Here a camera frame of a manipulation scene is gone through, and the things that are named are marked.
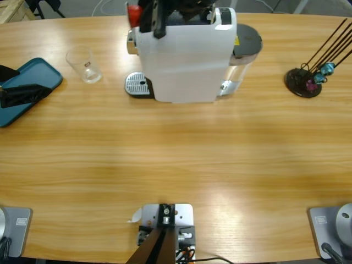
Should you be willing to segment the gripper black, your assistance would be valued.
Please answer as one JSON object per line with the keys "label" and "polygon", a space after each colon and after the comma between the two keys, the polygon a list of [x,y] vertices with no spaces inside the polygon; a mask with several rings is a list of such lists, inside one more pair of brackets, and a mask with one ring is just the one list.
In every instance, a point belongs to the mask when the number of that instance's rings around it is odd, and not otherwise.
{"label": "gripper black", "polygon": [[142,9],[140,16],[140,31],[153,32],[156,39],[161,39],[166,35],[167,18],[170,15],[171,7],[184,13],[199,13],[213,6],[217,0],[139,0],[139,7]]}

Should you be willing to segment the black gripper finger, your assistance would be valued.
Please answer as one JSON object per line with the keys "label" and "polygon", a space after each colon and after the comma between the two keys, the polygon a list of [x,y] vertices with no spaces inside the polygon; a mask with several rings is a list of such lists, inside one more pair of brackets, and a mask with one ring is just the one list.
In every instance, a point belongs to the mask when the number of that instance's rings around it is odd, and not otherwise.
{"label": "black gripper finger", "polygon": [[0,82],[5,82],[13,77],[16,77],[20,74],[18,70],[0,65]]}
{"label": "black gripper finger", "polygon": [[50,95],[52,89],[38,84],[20,85],[17,87],[1,87],[1,107],[9,108],[38,101]]}

